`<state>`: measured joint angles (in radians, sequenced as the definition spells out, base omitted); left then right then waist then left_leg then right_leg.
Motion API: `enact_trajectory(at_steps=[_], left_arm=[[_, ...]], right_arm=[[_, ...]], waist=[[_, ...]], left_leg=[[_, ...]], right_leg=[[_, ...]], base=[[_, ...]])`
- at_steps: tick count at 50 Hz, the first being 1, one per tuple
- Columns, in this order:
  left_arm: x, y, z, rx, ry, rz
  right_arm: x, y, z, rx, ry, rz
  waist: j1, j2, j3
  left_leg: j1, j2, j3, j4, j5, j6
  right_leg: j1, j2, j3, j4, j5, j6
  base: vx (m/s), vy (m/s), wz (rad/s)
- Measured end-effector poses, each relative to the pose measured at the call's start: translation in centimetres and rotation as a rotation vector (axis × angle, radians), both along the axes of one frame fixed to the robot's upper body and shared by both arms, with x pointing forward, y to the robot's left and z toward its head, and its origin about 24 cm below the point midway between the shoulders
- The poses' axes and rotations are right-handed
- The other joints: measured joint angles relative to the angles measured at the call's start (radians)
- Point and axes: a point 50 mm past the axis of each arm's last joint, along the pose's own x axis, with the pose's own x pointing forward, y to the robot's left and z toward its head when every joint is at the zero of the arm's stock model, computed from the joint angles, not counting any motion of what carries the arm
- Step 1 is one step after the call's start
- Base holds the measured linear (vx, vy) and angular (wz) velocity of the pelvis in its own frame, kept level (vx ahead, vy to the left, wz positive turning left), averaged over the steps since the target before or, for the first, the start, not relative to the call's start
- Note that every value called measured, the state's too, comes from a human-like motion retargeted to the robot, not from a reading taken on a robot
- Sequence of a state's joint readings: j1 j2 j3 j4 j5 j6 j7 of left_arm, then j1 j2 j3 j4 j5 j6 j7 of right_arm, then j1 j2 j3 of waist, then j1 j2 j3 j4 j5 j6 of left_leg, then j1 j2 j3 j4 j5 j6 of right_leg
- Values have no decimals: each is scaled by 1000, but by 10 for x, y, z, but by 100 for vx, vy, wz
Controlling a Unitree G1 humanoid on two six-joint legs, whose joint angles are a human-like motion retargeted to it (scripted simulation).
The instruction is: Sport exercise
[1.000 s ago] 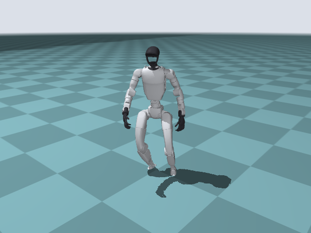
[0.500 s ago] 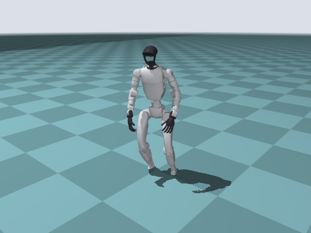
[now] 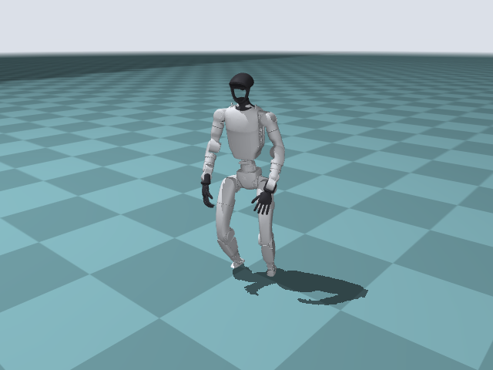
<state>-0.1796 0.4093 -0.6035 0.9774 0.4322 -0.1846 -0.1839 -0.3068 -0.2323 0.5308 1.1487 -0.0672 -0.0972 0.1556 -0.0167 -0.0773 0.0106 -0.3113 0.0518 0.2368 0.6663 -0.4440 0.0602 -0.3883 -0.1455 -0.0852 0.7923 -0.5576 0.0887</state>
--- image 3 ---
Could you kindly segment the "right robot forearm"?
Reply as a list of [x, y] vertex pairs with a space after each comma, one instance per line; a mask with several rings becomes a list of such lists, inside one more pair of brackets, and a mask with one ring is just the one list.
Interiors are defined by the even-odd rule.
[[208, 142], [207, 147], [206, 147], [205, 160], [204, 160], [204, 164], [203, 164], [203, 174], [201, 175], [202, 181], [204, 181], [204, 175], [206, 173], [208, 173], [210, 175], [210, 180], [212, 180], [212, 172], [213, 172], [213, 168], [214, 168], [216, 155], [214, 153], [209, 152], [210, 141]]

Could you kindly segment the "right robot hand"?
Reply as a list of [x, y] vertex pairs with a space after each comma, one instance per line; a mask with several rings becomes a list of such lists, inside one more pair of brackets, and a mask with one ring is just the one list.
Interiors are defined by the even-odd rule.
[[211, 182], [210, 182], [210, 175], [208, 173], [204, 175], [204, 181], [202, 181], [201, 184], [203, 185], [202, 187], [203, 202], [208, 207], [213, 208], [214, 205], [209, 202], [209, 198], [213, 199], [213, 197], [210, 195], [209, 192], [209, 185], [211, 184]]

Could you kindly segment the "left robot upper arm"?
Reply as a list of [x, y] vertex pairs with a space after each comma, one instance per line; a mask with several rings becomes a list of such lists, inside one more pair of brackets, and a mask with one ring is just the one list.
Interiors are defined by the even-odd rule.
[[269, 136], [270, 141], [273, 143], [273, 147], [270, 149], [270, 155], [274, 158], [274, 150], [277, 146], [282, 146], [284, 149], [279, 127], [277, 125], [277, 117], [274, 113], [263, 110], [259, 111], [258, 114], [260, 124], [266, 127], [267, 135]]

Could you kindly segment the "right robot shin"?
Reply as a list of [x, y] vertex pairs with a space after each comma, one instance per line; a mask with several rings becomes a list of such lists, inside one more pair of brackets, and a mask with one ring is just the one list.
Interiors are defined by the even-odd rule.
[[[218, 236], [217, 236], [218, 238]], [[236, 238], [233, 237], [233, 239], [231, 240], [231, 242], [223, 242], [221, 240], [217, 240], [218, 244], [220, 245], [220, 247], [222, 248], [222, 250], [224, 251], [224, 253], [229, 256], [229, 258], [233, 261], [233, 262], [237, 262], [239, 261], [238, 264], [241, 264], [242, 263], [242, 260], [240, 258], [240, 255], [239, 255], [239, 252], [238, 252], [238, 246], [237, 246], [237, 241], [236, 241]]]

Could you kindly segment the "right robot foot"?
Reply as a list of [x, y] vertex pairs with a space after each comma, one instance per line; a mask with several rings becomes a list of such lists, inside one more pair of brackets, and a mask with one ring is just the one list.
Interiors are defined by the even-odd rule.
[[[241, 260], [242, 260], [242, 263], [244, 263], [244, 262], [245, 262], [245, 260], [244, 260], [244, 259], [242, 259], [242, 258], [241, 258]], [[239, 263], [239, 261], [237, 261], [237, 262]], [[242, 264], [242, 263], [241, 263], [241, 264], [238, 264], [238, 263], [233, 262], [233, 263], [231, 264], [231, 267], [232, 267], [232, 268], [236, 268], [236, 267], [239, 267], [239, 266]]]

